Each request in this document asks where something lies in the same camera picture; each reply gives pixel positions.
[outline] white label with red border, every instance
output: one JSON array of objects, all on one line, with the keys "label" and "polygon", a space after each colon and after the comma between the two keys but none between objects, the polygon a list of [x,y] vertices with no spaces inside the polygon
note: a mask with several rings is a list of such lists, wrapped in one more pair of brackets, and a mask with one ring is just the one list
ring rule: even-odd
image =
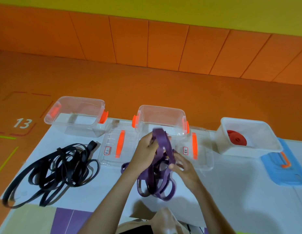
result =
[{"label": "white label with red border", "polygon": [[111,147],[110,146],[106,146],[106,148],[104,150],[104,155],[110,155],[110,151],[111,151]]},{"label": "white label with red border", "polygon": [[188,155],[189,154],[189,149],[188,147],[183,147],[183,154]]}]

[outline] forearm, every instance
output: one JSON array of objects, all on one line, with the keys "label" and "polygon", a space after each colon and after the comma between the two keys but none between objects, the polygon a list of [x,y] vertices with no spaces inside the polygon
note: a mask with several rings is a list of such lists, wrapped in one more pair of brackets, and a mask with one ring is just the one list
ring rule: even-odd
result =
[{"label": "forearm", "polygon": [[235,234],[228,221],[219,211],[211,194],[202,184],[193,194],[199,202],[209,234]]},{"label": "forearm", "polygon": [[135,172],[126,169],[78,234],[115,233],[137,177]]}]

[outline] purple strap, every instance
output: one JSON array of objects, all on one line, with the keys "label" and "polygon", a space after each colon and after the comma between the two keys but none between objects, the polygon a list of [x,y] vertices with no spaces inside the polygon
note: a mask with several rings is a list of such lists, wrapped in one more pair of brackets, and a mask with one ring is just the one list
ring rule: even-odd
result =
[{"label": "purple strap", "polygon": [[[157,140],[158,149],[155,153],[152,164],[145,169],[137,179],[137,190],[139,195],[142,197],[148,197],[153,195],[161,200],[170,200],[176,192],[176,182],[170,177],[171,169],[168,166],[173,163],[176,164],[175,158],[173,156],[172,145],[166,132],[162,128],[153,129],[152,141]],[[122,165],[121,173],[127,168],[129,163]],[[166,164],[167,168],[163,171],[160,170],[161,164]],[[147,185],[147,192],[143,192],[141,189],[141,181],[144,180]],[[162,180],[160,187],[158,187],[159,180]],[[171,192],[165,196],[164,191],[166,190],[169,182],[172,183]]]}]

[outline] black fabric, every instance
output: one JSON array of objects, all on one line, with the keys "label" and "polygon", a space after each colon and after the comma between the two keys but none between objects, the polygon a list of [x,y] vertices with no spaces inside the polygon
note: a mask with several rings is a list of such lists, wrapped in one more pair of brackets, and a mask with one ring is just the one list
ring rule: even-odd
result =
[{"label": "black fabric", "polygon": [[[8,208],[19,208],[43,195],[39,205],[45,207],[56,197],[64,185],[68,185],[70,187],[86,185],[97,176],[100,170],[100,165],[96,159],[88,160],[91,151],[93,151],[96,146],[97,143],[94,141],[91,141],[87,147],[78,143],[71,144],[63,149],[58,148],[56,152],[33,162],[8,186],[2,199],[3,205]],[[97,171],[87,179],[89,175],[88,165],[91,162],[97,163]],[[18,185],[28,173],[30,173],[28,182],[32,185],[39,186],[40,190],[27,201],[12,207],[9,206],[8,200],[13,196]]]},{"label": "black fabric", "polygon": [[134,229],[127,230],[120,234],[153,234],[151,225],[142,225]]}]

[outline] beige shirt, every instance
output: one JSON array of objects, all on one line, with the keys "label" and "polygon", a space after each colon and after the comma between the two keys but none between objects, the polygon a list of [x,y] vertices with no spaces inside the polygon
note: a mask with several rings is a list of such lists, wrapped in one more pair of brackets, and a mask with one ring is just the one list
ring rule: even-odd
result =
[{"label": "beige shirt", "polygon": [[116,234],[142,225],[151,225],[154,234],[189,234],[189,231],[175,218],[168,208],[159,210],[151,220],[130,221],[118,226]]}]

